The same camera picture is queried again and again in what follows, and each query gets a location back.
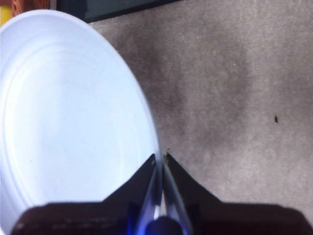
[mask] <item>black base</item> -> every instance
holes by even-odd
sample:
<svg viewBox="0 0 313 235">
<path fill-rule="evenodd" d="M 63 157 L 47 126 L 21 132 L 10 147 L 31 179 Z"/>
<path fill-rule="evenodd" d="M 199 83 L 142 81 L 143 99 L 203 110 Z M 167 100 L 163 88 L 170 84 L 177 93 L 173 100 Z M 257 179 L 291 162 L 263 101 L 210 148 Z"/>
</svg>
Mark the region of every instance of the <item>black base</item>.
<svg viewBox="0 0 313 235">
<path fill-rule="evenodd" d="M 57 0 L 57 10 L 90 23 L 175 1 L 178 0 Z"/>
</svg>

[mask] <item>gray carpet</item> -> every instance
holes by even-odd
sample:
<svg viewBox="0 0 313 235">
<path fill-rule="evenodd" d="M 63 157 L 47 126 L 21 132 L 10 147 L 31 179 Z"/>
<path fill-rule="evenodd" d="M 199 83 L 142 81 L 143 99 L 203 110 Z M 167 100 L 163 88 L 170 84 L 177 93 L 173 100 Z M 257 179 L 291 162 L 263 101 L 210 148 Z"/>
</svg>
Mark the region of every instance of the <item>gray carpet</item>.
<svg viewBox="0 0 313 235">
<path fill-rule="evenodd" d="M 224 201 L 313 224 L 313 1 L 182 0 L 91 25 L 141 84 L 162 150 Z"/>
</svg>

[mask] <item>plate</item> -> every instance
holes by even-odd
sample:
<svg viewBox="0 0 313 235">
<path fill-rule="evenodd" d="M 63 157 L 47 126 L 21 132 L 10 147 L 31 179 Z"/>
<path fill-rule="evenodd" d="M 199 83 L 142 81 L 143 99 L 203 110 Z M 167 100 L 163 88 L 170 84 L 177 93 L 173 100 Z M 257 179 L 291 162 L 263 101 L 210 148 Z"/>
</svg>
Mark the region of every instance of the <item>plate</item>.
<svg viewBox="0 0 313 235">
<path fill-rule="evenodd" d="M 53 10 L 1 33 L 1 228 L 50 202 L 101 201 L 153 153 L 157 134 L 134 75 L 99 33 Z"/>
</svg>

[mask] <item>dark stain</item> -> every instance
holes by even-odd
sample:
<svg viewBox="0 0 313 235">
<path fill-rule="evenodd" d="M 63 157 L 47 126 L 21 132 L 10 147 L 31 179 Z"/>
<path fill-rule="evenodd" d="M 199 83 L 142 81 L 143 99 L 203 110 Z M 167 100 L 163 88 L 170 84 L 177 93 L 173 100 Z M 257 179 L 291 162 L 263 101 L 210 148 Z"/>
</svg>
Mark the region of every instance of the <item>dark stain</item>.
<svg viewBox="0 0 313 235">
<path fill-rule="evenodd" d="M 241 41 L 204 17 L 214 11 L 197 7 L 203 14 L 178 2 L 163 9 L 168 15 L 155 8 L 110 19 L 103 35 L 139 81 L 161 149 L 172 148 L 183 165 L 203 167 L 204 156 L 219 161 L 218 149 L 236 148 L 245 133 L 251 78 Z"/>
</svg>

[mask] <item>yellow object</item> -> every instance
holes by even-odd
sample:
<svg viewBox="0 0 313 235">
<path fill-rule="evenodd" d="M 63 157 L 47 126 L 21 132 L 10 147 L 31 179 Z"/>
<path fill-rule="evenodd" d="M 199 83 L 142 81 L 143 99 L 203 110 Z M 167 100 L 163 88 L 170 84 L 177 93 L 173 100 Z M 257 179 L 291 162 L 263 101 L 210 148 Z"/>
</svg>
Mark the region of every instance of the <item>yellow object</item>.
<svg viewBox="0 0 313 235">
<path fill-rule="evenodd" d="M 5 22 L 13 17 L 12 8 L 9 6 L 0 6 L 0 10 L 0 26 L 2 26 Z"/>
</svg>

